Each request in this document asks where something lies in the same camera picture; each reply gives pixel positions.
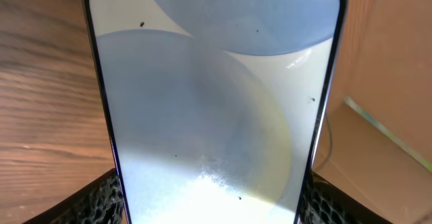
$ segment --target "phone bezel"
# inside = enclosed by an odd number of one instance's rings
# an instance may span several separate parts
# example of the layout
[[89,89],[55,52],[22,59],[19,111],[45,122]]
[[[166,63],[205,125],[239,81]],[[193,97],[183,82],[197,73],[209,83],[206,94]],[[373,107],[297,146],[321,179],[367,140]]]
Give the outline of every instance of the phone bezel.
[[[131,224],[132,221],[130,220],[127,194],[126,194],[126,190],[124,189],[122,171],[121,171],[121,167],[120,167],[120,163],[119,163],[119,159],[118,159],[118,155],[117,155],[117,147],[115,145],[113,125],[111,123],[111,116],[109,114],[108,100],[107,100],[107,95],[105,92],[105,85],[104,85],[104,81],[103,81],[101,63],[99,61],[99,53],[97,50],[96,36],[95,36],[95,32],[94,32],[95,30],[93,28],[92,16],[90,13],[90,3],[89,3],[89,0],[82,0],[82,3],[84,6],[84,17],[86,19],[88,36],[90,38],[90,46],[92,49],[92,56],[93,56],[93,61],[94,61],[94,66],[95,66],[94,68],[96,69],[97,81],[99,84],[99,91],[101,93],[103,111],[105,114],[105,120],[107,122],[109,139],[111,141],[111,149],[113,152],[115,169],[117,171],[117,174],[119,175],[120,187],[121,187],[121,190],[122,190],[123,196],[124,196],[124,209],[125,209],[125,213],[126,213],[126,219],[127,219],[128,223]],[[306,176],[311,175],[311,171],[312,171],[312,163],[313,163],[313,159],[315,157],[315,153],[317,150],[319,134],[320,134],[321,127],[323,124],[324,112],[325,112],[325,108],[327,106],[327,101],[328,101],[328,97],[329,97],[329,88],[331,86],[331,81],[333,78],[334,67],[335,67],[335,63],[336,63],[336,57],[338,55],[340,39],[342,36],[342,28],[344,25],[344,19],[345,19],[347,6],[348,6],[348,0],[340,0],[340,9],[339,9],[339,14],[337,15],[337,22],[336,22],[336,28],[335,28],[335,34],[333,37],[333,42],[331,44],[329,63],[327,64],[327,69],[325,72],[325,79],[324,79],[324,84],[323,84],[323,90],[321,93],[321,98],[319,101],[320,103],[319,103],[319,108],[318,108],[318,113],[317,113],[317,120],[315,122],[315,129],[313,132],[312,141],[311,141],[310,148],[309,148],[309,154],[308,154],[308,159],[307,159],[307,163],[306,163],[306,169],[304,170],[302,187],[301,187],[300,195],[298,198],[296,216],[294,218],[294,222],[296,222],[299,218],[300,204],[302,201],[301,196],[302,196],[302,193],[304,191],[306,181],[307,181]]]

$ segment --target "smartphone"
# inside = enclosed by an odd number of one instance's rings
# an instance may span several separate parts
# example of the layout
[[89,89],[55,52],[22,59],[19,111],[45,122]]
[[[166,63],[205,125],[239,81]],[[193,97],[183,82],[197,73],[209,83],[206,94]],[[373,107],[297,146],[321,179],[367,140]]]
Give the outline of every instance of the smartphone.
[[294,223],[346,0],[84,0],[128,223]]

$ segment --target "green tape strip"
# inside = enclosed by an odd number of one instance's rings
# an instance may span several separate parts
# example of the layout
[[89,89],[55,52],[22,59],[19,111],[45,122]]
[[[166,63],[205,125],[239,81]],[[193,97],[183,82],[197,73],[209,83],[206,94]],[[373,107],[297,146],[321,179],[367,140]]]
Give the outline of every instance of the green tape strip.
[[367,113],[362,107],[358,106],[350,97],[345,98],[345,103],[357,113],[362,115],[369,123],[375,126],[381,133],[386,135],[391,141],[397,144],[402,150],[408,153],[414,160],[418,161],[423,167],[426,167],[432,173],[432,164],[424,159],[419,153],[409,147],[404,141],[399,139],[395,134],[391,133],[382,123],[379,123]]

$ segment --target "wooden table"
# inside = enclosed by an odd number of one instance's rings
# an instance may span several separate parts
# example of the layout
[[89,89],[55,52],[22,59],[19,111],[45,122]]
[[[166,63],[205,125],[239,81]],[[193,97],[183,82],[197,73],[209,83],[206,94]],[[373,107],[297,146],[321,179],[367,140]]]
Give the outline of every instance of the wooden table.
[[112,167],[81,0],[0,0],[0,223]]

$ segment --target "cable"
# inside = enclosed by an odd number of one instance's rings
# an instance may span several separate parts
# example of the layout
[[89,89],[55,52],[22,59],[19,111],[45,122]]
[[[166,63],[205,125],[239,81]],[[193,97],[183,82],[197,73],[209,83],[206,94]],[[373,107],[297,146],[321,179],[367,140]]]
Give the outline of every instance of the cable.
[[329,161],[331,158],[331,155],[333,154],[333,132],[331,130],[330,120],[327,116],[327,112],[324,112],[325,120],[327,121],[327,128],[329,129],[329,139],[330,139],[330,146],[329,146],[329,154],[325,157],[325,160],[318,165],[318,167],[315,167],[313,171],[319,171],[321,170]]

